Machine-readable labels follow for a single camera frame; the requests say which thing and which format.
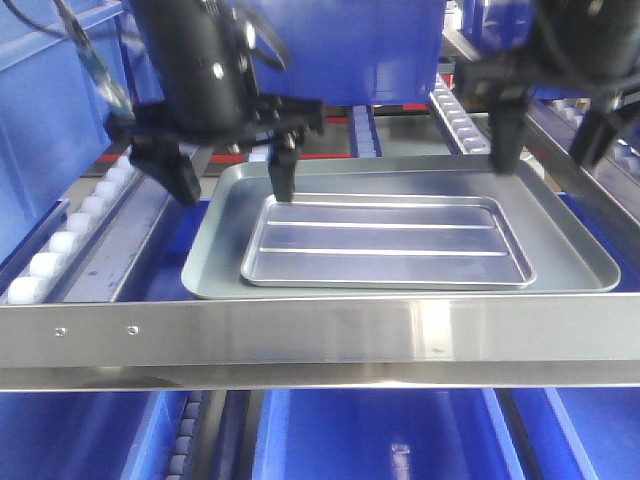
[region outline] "metal bar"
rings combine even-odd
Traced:
[[[253,463],[256,458],[256,444],[258,443],[260,420],[262,419],[263,401],[264,391],[254,390],[251,392],[235,480],[251,480],[253,478]]]
[[[233,480],[239,466],[251,392],[227,392],[213,452],[210,480]]]
[[[220,419],[224,410],[227,392],[218,390],[215,392],[201,392],[202,424],[196,442],[192,445],[193,459],[189,471],[181,480],[208,479],[211,472],[213,452],[216,448],[216,439],[220,429]]]
[[[638,311],[640,294],[2,307],[0,388],[638,384]]]
[[[452,28],[445,28],[442,32],[443,51],[445,54],[455,55],[465,60],[474,61],[480,58],[476,49],[464,38],[462,33]]]

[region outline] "white roller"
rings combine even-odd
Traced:
[[[198,412],[200,411],[200,402],[190,402],[184,407],[184,418],[198,418]]]
[[[611,154],[615,160],[624,158],[631,153],[631,149],[626,145],[616,143],[611,149]]]
[[[49,251],[69,254],[75,252],[82,243],[82,235],[78,232],[59,231],[51,235]]]
[[[116,168],[120,168],[122,170],[131,170],[131,171],[133,171],[134,169],[127,155],[120,155],[120,157],[118,158],[118,161],[116,162]]]
[[[195,429],[196,421],[192,418],[185,418],[180,422],[180,436],[192,437]]]
[[[121,186],[114,182],[109,182],[108,180],[103,180],[96,184],[96,188],[94,193],[98,197],[102,197],[106,199],[108,202],[113,201],[118,192],[120,191]]]
[[[580,115],[580,111],[575,107],[569,106],[563,110],[560,110],[560,114],[567,120],[571,121],[573,118],[576,118],[578,115]]]
[[[169,473],[171,475],[184,474],[185,467],[187,465],[186,455],[174,455],[169,462]]]
[[[29,262],[29,275],[33,277],[51,278],[62,271],[66,256],[62,253],[36,253]]]
[[[80,211],[99,217],[105,212],[108,206],[109,202],[106,198],[99,197],[97,195],[89,195],[82,201]]]
[[[194,390],[189,395],[189,402],[202,402],[202,392],[200,390]]]
[[[551,105],[553,106],[553,109],[556,110],[557,112],[567,108],[568,106],[566,100],[554,100],[553,102],[551,102]]]
[[[579,115],[578,115],[578,116],[573,117],[573,118],[572,118],[572,119],[570,119],[569,121],[571,122],[571,124],[572,124],[574,127],[576,127],[576,128],[577,128],[577,127],[579,127],[579,126],[582,124],[582,120],[583,120],[583,117],[581,117],[581,116],[579,116]]]
[[[12,305],[28,305],[42,301],[47,281],[39,277],[18,277],[7,290],[7,302]]]
[[[462,145],[464,145],[464,147],[467,149],[467,151],[471,152],[474,151],[474,149],[478,149],[478,148],[483,148],[483,149],[487,149],[487,142],[484,141],[483,138],[465,138],[462,141]]]
[[[76,212],[67,218],[67,230],[79,234],[89,232],[96,223],[96,218],[90,213]]]
[[[629,171],[635,175],[640,173],[640,158],[628,157],[627,164],[629,165]]]
[[[129,181],[129,178],[131,178],[132,174],[133,171],[127,171],[126,169],[119,167],[111,167],[109,170],[107,170],[107,173],[104,177],[110,182],[123,186]]]
[[[191,437],[178,437],[173,451],[176,455],[188,455],[192,440]]]

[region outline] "blue panel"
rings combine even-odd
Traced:
[[[529,33],[531,0],[465,0],[462,32],[481,52],[514,48]]]
[[[329,105],[426,103],[438,67],[445,0],[252,0],[292,55],[258,65],[261,88]]]
[[[164,478],[187,393],[0,395],[0,478]]]
[[[139,34],[130,6],[127,0],[123,1],[125,13],[121,18],[121,26],[124,32]],[[156,102],[164,98],[155,69],[146,54],[146,49],[141,41],[125,38],[124,46],[131,68],[135,102]]]
[[[274,390],[254,480],[523,479],[491,390]]]
[[[81,19],[90,34],[115,34],[121,10],[110,3]],[[0,24],[11,22],[0,9]],[[124,82],[115,36],[96,47]],[[0,44],[0,261],[108,146],[106,111],[69,42],[34,32]]]
[[[640,272],[637,272],[629,262],[625,260],[625,256],[611,244],[609,238],[607,238],[606,232],[602,232],[588,215],[583,212],[576,202],[564,193],[559,194],[560,199],[567,204],[573,214],[578,217],[581,223],[589,229],[589,232],[598,240],[598,242],[607,250],[609,255],[613,257],[618,266],[620,267],[621,277],[620,283],[614,289],[615,292],[637,292],[640,291]]]
[[[14,0],[14,3],[27,17],[43,25],[56,24],[58,15],[51,0]],[[84,12],[92,7],[106,3],[106,0],[70,0],[67,2],[74,12]],[[15,40],[28,33],[30,27],[17,20],[7,10],[4,3],[0,3],[0,44]]]
[[[208,201],[201,201],[197,206],[186,210],[166,254],[158,262],[158,268],[149,282],[145,301],[193,299],[191,292],[182,284],[180,274],[208,207]]]
[[[638,478],[640,389],[526,389],[515,398],[545,478]]]

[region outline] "aluminum baking tray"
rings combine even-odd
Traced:
[[[487,197],[269,196],[240,269],[258,286],[508,290],[535,279]]]
[[[298,165],[296,191],[494,199],[536,278],[522,289],[493,293],[604,292],[620,280],[620,270],[608,253],[524,163],[505,177],[492,172],[485,155],[305,160]],[[254,226],[271,194],[263,163],[245,163],[223,173],[183,268],[185,287],[196,297],[211,299],[370,296],[370,288],[259,287],[242,277],[240,268]],[[406,295],[407,290],[380,288],[375,293]],[[429,294],[442,290],[420,292]]]

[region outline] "gray tray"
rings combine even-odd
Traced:
[[[486,156],[306,160],[298,166],[296,188],[315,194],[494,199],[536,272],[529,285],[500,294],[603,292],[620,279],[607,252],[524,163],[515,175],[498,177]],[[224,172],[182,271],[185,287],[197,297],[212,299],[371,295],[371,289],[358,288],[259,287],[242,277],[245,252],[271,193],[263,163],[245,163]],[[406,295],[406,290],[376,290],[376,295],[399,294]]]
[[[535,278],[498,203],[425,195],[269,196],[240,271],[272,287],[508,290]]]

